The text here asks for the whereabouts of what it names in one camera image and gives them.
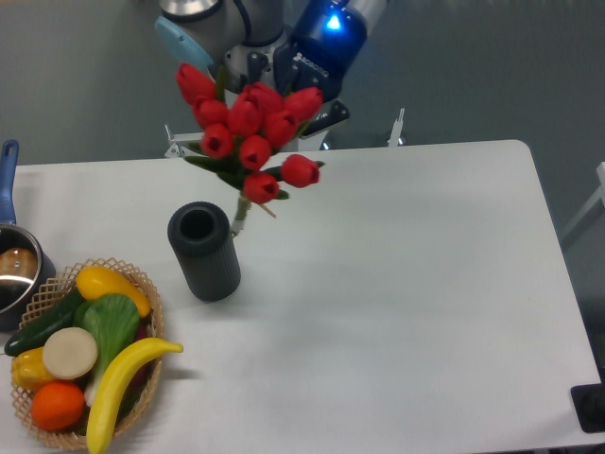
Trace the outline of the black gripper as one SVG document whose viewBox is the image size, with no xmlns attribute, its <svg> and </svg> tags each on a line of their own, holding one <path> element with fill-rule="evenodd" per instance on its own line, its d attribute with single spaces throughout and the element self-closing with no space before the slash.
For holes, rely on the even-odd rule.
<svg viewBox="0 0 605 454">
<path fill-rule="evenodd" d="M 247 55 L 248 83 L 262 82 L 278 92 L 318 88 L 325 100 L 340 94 L 344 77 L 368 38 L 368 22 L 355 1 L 311 1 L 286 43 L 272 57 Z M 348 120 L 350 110 L 340 100 L 311 121 L 301 138 L 309 138 Z"/>
</svg>

